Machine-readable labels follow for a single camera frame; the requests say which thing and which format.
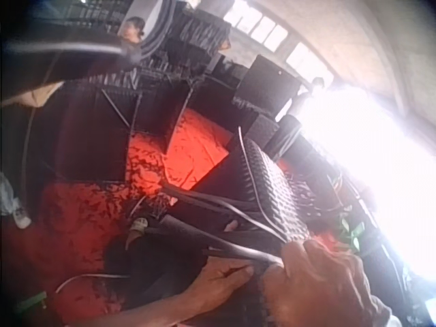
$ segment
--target black cable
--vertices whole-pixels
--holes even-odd
[[[171,215],[165,215],[165,217],[163,217],[163,219],[160,221],[159,225],[187,240],[192,240],[209,247],[222,249],[223,251],[232,253],[232,255],[238,255],[241,258],[283,265],[282,259],[276,257],[275,255],[233,244],[188,225],[187,223],[184,223]]]
[[[163,189],[169,192],[174,192],[173,194],[176,194],[176,191],[173,189],[168,189],[168,187],[166,186],[167,183],[163,184]],[[242,217],[243,219],[249,221],[250,223],[252,223],[253,225],[265,230],[266,232],[274,235],[275,237],[277,237],[280,241],[282,241],[283,243],[286,243],[287,241],[285,240],[284,237],[282,237],[279,233],[277,233],[275,230],[273,230],[272,228],[268,227],[267,225],[264,225],[263,223],[260,223],[259,221],[251,218],[250,216],[248,216],[246,213],[242,212],[241,210],[239,210],[238,208],[236,208],[235,206],[233,206],[232,204],[222,200],[219,197],[215,197],[215,196],[211,196],[208,194],[201,194],[201,193],[197,193],[195,196],[192,196],[193,198],[199,198],[201,200],[207,200],[210,201],[212,203],[216,203],[219,204],[220,206],[223,206],[229,210],[231,210],[233,213],[236,213],[238,216]],[[208,204],[205,204],[204,202],[196,202],[197,205],[199,206],[203,206],[203,207],[207,207],[210,208],[210,206]]]
[[[180,193],[180,194],[183,194],[183,195],[186,195],[189,197],[193,197],[193,198],[198,197],[198,198],[202,198],[204,200],[208,200],[209,198],[220,199],[220,200],[226,201],[227,203],[230,203],[234,206],[237,206],[239,209],[241,209],[243,211],[249,210],[252,207],[251,203],[247,202],[247,201],[233,200],[230,198],[225,198],[223,196],[213,196],[210,194],[186,190],[186,189],[182,189],[181,187],[178,187],[176,185],[169,184],[167,182],[162,182],[161,184],[165,187],[165,189],[174,190],[177,193]]]
[[[268,215],[265,213],[264,209],[262,208],[262,205],[260,203],[260,198],[259,198],[259,193],[258,193],[258,188],[256,187],[256,183],[254,180],[254,175],[253,172],[251,171],[251,167],[249,164],[249,160],[248,160],[248,156],[247,156],[247,152],[245,151],[245,147],[244,147],[244,140],[243,140],[243,133],[242,133],[242,129],[240,128],[240,126],[238,127],[238,134],[239,134],[239,143],[240,143],[240,147],[243,151],[243,155],[244,155],[244,159],[245,159],[245,163],[247,164],[247,169],[248,169],[248,173],[250,175],[250,179],[251,182],[253,183],[253,189],[254,189],[254,195],[256,198],[256,201],[258,203],[259,206],[259,210],[262,213],[262,215],[264,216],[265,220],[267,222],[269,222],[269,224],[276,229],[276,231],[283,233],[284,235],[286,235],[286,233],[279,227],[277,227],[272,221],[271,219],[268,218]]]

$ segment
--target bright window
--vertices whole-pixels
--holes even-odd
[[[202,0],[186,0],[193,9],[196,9],[197,6],[202,2]]]
[[[254,8],[249,8],[243,14],[243,18],[240,20],[236,28],[248,34],[254,28],[254,26],[259,22],[261,18],[262,18],[261,12],[259,12]]]
[[[288,31],[252,7],[246,1],[236,0],[224,20],[253,40],[275,52],[288,35]]]
[[[224,20],[232,24],[233,27],[240,22],[243,14],[249,10],[249,6],[245,1],[235,1],[232,9],[225,15]]]
[[[265,47],[275,52],[282,41],[287,37],[288,32],[280,25],[277,25],[264,42]]]
[[[410,269],[436,281],[436,157],[359,89],[310,99],[298,119],[306,137],[372,191],[375,220]]]
[[[301,42],[297,44],[286,63],[309,82],[315,77],[322,77],[326,87],[333,82],[334,76],[327,66]]]
[[[263,17],[260,21],[258,27],[256,27],[251,34],[251,37],[258,41],[259,43],[264,43],[268,35],[275,27],[275,22],[268,17]]]

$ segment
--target red floor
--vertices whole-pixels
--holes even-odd
[[[227,154],[222,144],[229,135],[194,111],[187,110],[167,155],[148,136],[136,134],[129,145],[124,185],[55,183],[44,190],[37,223],[18,230],[2,219],[2,277],[20,300],[42,291],[48,307],[64,323],[119,310],[103,281],[79,279],[60,294],[64,280],[103,268],[102,251],[126,233],[128,204],[144,194],[153,201],[159,181],[191,188]]]

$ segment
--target person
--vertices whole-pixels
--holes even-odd
[[[279,121],[279,129],[264,147],[264,152],[277,162],[293,145],[300,135],[302,125],[299,121],[304,104],[311,97],[317,97],[325,88],[324,79],[316,77],[312,81],[312,92],[303,92],[292,100],[292,104]]]
[[[144,35],[145,21],[141,17],[131,17],[121,28],[121,36],[132,43],[140,43]]]
[[[305,102],[311,97],[319,96],[324,91],[326,83],[324,82],[323,78],[315,77],[312,80],[312,86],[312,92],[306,91],[296,96],[286,114],[291,114],[292,116],[298,118],[298,115],[304,108]]]
[[[281,257],[283,266],[271,266],[262,277],[266,304],[278,326],[400,326],[371,295],[356,256],[331,253],[308,240],[287,244]],[[248,261],[209,258],[182,294],[71,327],[173,326],[216,309],[252,276]]]

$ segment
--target arched ceiling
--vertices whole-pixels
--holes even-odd
[[[344,81],[436,125],[436,20],[422,1],[256,2],[288,22]]]

